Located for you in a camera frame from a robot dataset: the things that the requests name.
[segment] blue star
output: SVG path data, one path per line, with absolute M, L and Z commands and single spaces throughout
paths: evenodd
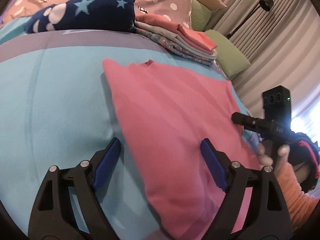
M 86 13 L 87 15 L 89 15 L 89 12 L 88 12 L 88 5 L 90 3 L 92 3 L 94 0 L 82 0 L 81 2 L 76 2 L 75 3 L 75 6 L 77 6 L 77 10 L 76 10 L 76 16 L 80 13 L 80 12 L 84 12 Z
M 126 3 L 128 3 L 128 2 L 126 2 L 126 1 L 124 1 L 124 0 L 120 0 L 120 1 L 117 0 L 117 2 L 118 2 L 117 8 L 121 6 L 123 9 L 124 9 L 124 5 L 125 5 Z

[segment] stack of folded clothes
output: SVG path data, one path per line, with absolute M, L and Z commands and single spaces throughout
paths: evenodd
M 135 32 L 148 37 L 183 58 L 211 66 L 217 45 L 205 33 L 196 32 L 155 14 L 136 16 Z

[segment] folded clothes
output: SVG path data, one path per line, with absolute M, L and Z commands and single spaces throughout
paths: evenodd
M 208 54 L 212 54 L 212 50 L 217 47 L 205 33 L 185 28 L 181 24 L 171 22 L 161 15 L 143 14 L 136 16 L 136 21 L 163 27 L 171 32 L 177 33 L 188 44 Z
M 150 31 L 143 30 L 140 28 L 135 28 L 135 32 L 137 34 L 148 37 L 153 42 L 158 43 L 162 47 L 166 48 L 167 50 L 173 52 L 174 54 L 176 54 L 180 57 L 204 64 L 207 66 L 212 65 L 213 59 L 198 58 L 199 57 L 198 55 L 195 55 L 195 54 L 185 50 L 184 48 L 182 48 L 178 44 L 174 43 L 173 41 L 169 41 L 167 38 L 165 38 L 164 36 L 161 36 L 160 34 L 152 33 Z
M 25 32 L 93 29 L 134 32 L 135 0 L 70 0 L 52 4 L 28 21 Z
M 208 54 L 205 53 L 199 49 L 196 49 L 192 46 L 190 46 L 188 43 L 186 43 L 178 34 L 173 33 L 163 27 L 159 27 L 159 26 L 152 26 L 146 23 L 142 23 L 142 22 L 137 22 L 135 21 L 135 26 L 137 26 L 140 29 L 144 29 L 156 34 L 160 34 L 164 37 L 166 37 L 167 39 L 169 39 L 170 41 L 173 41 L 175 43 L 177 43 L 178 45 L 180 45 L 182 48 L 200 56 L 200 57 L 204 57 L 204 58 L 208 58 L 208 59 L 216 59 L 217 58 L 217 51 L 215 49 L 213 49 L 213 54 Z

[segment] black lamp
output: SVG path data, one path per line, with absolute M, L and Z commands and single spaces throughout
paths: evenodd
M 248 15 L 247 17 L 242 21 L 242 23 L 239 24 L 239 26 L 237 28 L 235 28 L 231 33 L 229 33 L 226 38 L 230 39 L 232 37 L 233 34 L 235 34 L 235 32 L 237 30 L 239 30 L 241 28 L 242 25 L 244 25 L 244 23 L 259 9 L 259 7 L 261 6 L 262 9 L 264 9 L 265 11 L 269 12 L 271 10 L 271 8 L 273 7 L 273 0 L 260 0 L 259 4 L 256 6 L 256 8 L 254 8 Z

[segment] curtain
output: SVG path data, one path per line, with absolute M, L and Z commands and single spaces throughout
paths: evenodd
M 207 25 L 223 35 L 231 32 L 259 0 L 222 0 L 228 7 Z M 274 0 L 231 37 L 249 59 L 249 69 L 232 82 L 255 117 L 263 117 L 261 93 L 278 85 L 291 91 L 292 117 L 303 117 L 320 95 L 320 17 L 310 0 Z

